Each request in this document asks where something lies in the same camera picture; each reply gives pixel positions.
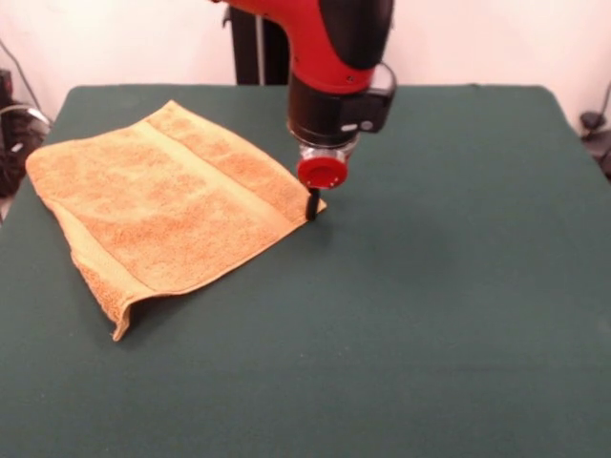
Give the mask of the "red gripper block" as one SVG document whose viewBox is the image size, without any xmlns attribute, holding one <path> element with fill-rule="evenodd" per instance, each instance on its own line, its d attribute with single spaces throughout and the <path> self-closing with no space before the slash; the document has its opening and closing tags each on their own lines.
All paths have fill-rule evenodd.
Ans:
<svg viewBox="0 0 611 458">
<path fill-rule="evenodd" d="M 347 179 L 347 163 L 330 156 L 302 158 L 297 165 L 297 177 L 309 188 L 305 218 L 307 221 L 313 221 L 318 215 L 320 190 L 342 185 Z"/>
</svg>

